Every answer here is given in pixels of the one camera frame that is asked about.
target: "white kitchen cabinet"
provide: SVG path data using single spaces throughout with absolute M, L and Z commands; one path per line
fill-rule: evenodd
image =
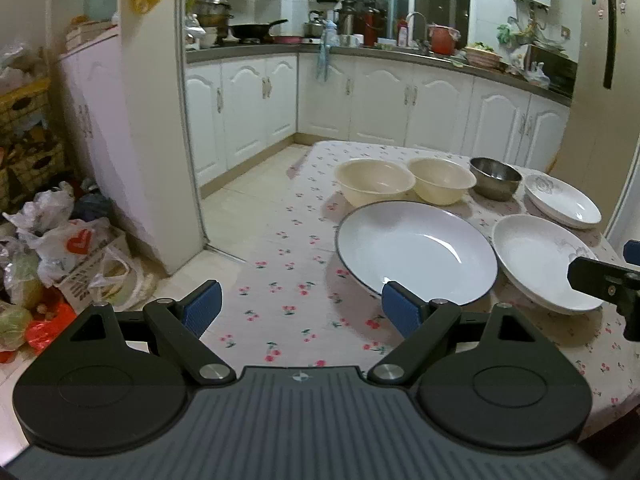
M 80 81 L 78 55 L 65 57 L 60 61 L 62 71 L 62 105 L 65 113 L 66 129 L 71 136 L 76 161 L 82 174 L 95 180 L 92 163 L 88 119 L 85 116 L 84 96 Z
M 90 153 L 90 163 L 100 191 L 113 200 L 120 223 L 136 232 L 152 224 L 142 177 L 136 159 L 122 73 L 120 38 L 109 38 L 72 54 L 76 58 L 78 92 L 73 99 L 74 119 L 84 129 L 79 152 Z M 69 93 L 76 92 L 73 86 Z
M 298 72 L 298 131 L 348 140 L 355 60 L 329 58 L 327 81 L 316 77 L 318 54 L 300 54 Z
M 461 153 L 473 76 L 414 66 L 405 146 Z
M 568 119 L 568 107 L 532 95 L 516 163 L 546 171 L 560 149 Z
M 298 60 L 296 54 L 268 57 L 267 146 L 296 132 Z
M 474 78 L 462 153 L 515 164 L 530 93 Z
M 198 186 L 226 171 L 222 74 L 218 63 L 190 66 L 185 74 L 187 117 Z
M 266 143 L 267 82 L 265 59 L 222 64 L 226 164 L 237 166 L 260 153 Z
M 349 140 L 404 146 L 414 69 L 398 61 L 357 60 Z

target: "enamel plate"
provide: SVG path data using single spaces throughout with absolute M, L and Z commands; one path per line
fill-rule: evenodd
M 598 207 L 566 182 L 532 174 L 524 181 L 527 196 L 540 211 L 574 229 L 591 229 L 602 220 Z
M 378 202 L 347 215 L 335 235 L 338 256 L 370 291 L 395 281 L 424 301 L 471 303 L 493 286 L 498 265 L 471 224 L 416 202 Z
M 578 256 L 597 258 L 558 224 L 537 216 L 505 216 L 492 239 L 504 273 L 534 303 L 560 314 L 583 314 L 602 304 L 569 285 L 569 263 Z

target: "frying pan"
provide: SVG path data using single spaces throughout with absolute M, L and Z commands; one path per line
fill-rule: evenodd
M 238 40 L 249 40 L 257 38 L 261 40 L 268 33 L 271 27 L 281 23 L 287 23 L 289 20 L 276 20 L 271 23 L 250 23 L 248 25 L 231 25 L 231 32 Z

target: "cream plastic bowl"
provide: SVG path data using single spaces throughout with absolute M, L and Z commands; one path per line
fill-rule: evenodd
M 404 166 L 356 158 L 335 169 L 342 194 L 356 207 L 384 200 L 400 200 L 415 185 L 415 177 Z
M 408 167 L 415 176 L 415 192 L 430 204 L 453 204 L 476 185 L 473 173 L 450 160 L 414 158 Z

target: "door frame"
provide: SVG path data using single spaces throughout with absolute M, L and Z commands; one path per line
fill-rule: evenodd
M 178 99 L 178 106 L 180 108 L 180 122 L 182 123 L 182 137 L 184 140 L 184 149 L 187 153 L 189 178 L 191 180 L 191 189 L 196 201 L 196 207 L 198 209 L 198 224 L 200 225 L 200 235 L 202 238 L 202 247 L 211 247 L 209 235 L 207 234 L 206 227 L 204 225 L 204 215 L 202 214 L 202 202 L 200 201 L 200 189 L 198 188 L 198 181 L 196 179 L 196 173 L 194 168 L 193 150 L 191 149 L 191 130 L 189 127 L 188 119 L 188 102 L 186 92 L 186 74 L 185 68 L 187 66 L 187 53 L 184 48 L 184 0 L 174 1 L 174 23 L 175 23 L 175 57 L 178 61 L 178 72 L 176 74 L 178 80 L 178 92 L 180 98 Z

